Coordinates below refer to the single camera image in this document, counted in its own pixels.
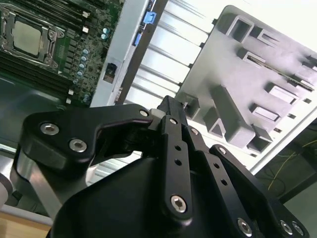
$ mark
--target ram slot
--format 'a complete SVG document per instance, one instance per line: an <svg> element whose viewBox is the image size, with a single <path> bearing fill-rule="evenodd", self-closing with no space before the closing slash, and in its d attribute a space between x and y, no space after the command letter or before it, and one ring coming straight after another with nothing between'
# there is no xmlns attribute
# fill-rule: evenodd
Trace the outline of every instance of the ram slot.
<svg viewBox="0 0 317 238"><path fill-rule="evenodd" d="M53 12L52 9L45 9L44 7L40 6L40 2L39 1L25 1L25 0L15 0L17 3L19 3L20 5L29 8L33 11L35 11L38 14L41 15L45 15L57 22L59 22L60 24L69 27L70 29L76 31L76 32L81 32L82 31L82 22L72 22L70 19L66 19L66 15L60 15L60 14L56 14L55 12Z"/></svg>
<svg viewBox="0 0 317 238"><path fill-rule="evenodd" d="M61 18L64 18L67 21L71 21L73 24L82 25L83 21L81 17L76 17L67 11L64 11L62 8L56 6L56 4L51 5L43 0L29 0L38 6L40 9L45 9L47 11L51 11L53 14L58 15Z"/></svg>
<svg viewBox="0 0 317 238"><path fill-rule="evenodd" d="M54 8L60 14L67 14L68 16L76 19L78 22L83 23L85 20L87 20L83 16L83 11L81 12L75 11L70 6L68 6L67 3L62 3L55 0L40 0L39 2L41 2L43 5L46 5L47 9L49 9L50 7Z"/></svg>
<svg viewBox="0 0 317 238"><path fill-rule="evenodd" d="M50 94L53 92L53 94L65 96L67 95L69 87L72 85L72 82L66 78L6 53L0 52L0 61L1 73L12 75L25 83L44 89Z"/></svg>
<svg viewBox="0 0 317 238"><path fill-rule="evenodd" d="M61 5L68 7L71 11L76 12L80 15L83 14L83 12L87 12L87 13L91 13L88 9L70 1L70 0L50 0L50 1L57 1L59 2Z"/></svg>
<svg viewBox="0 0 317 238"><path fill-rule="evenodd" d="M105 8L105 2L101 0L86 0L89 2L91 5L96 6L98 8L104 9Z"/></svg>

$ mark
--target gray plastic tray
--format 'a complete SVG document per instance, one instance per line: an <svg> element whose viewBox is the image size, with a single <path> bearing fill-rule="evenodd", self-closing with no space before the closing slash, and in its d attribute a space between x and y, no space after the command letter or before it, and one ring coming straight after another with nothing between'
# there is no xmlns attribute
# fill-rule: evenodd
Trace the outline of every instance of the gray plastic tray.
<svg viewBox="0 0 317 238"><path fill-rule="evenodd" d="M262 151L268 132L314 91L316 70L315 52L227 6L176 98L211 134Z"/></svg>

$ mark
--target blue connector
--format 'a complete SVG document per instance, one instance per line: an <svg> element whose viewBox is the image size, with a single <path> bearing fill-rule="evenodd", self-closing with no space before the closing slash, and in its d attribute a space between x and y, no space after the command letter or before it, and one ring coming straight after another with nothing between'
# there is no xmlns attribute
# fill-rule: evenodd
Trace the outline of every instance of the blue connector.
<svg viewBox="0 0 317 238"><path fill-rule="evenodd" d="M138 44L139 44L139 42L140 42L141 37L142 37L142 34L141 34L141 33L139 33L139 34L137 35L137 38L135 39L135 42L134 42L134 45L135 45L135 46L138 46Z"/></svg>
<svg viewBox="0 0 317 238"><path fill-rule="evenodd" d="M147 13L145 14L145 17L143 19L143 22L145 24L153 24L155 21L157 14L153 11L147 11Z"/></svg>

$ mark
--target wooden surface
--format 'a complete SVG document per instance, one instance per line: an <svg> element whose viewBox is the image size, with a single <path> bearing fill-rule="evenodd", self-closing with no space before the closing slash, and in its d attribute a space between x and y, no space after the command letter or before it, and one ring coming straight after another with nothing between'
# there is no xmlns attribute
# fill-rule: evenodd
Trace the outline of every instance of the wooden surface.
<svg viewBox="0 0 317 238"><path fill-rule="evenodd" d="M45 238L50 227L0 213L0 238Z"/></svg>

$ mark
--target circuit board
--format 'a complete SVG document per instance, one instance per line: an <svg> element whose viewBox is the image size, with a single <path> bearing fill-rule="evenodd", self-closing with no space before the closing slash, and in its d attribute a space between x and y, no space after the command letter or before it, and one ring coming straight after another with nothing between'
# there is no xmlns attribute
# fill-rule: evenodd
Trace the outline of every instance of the circuit board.
<svg viewBox="0 0 317 238"><path fill-rule="evenodd" d="M0 0L0 76L88 107L123 2Z"/></svg>

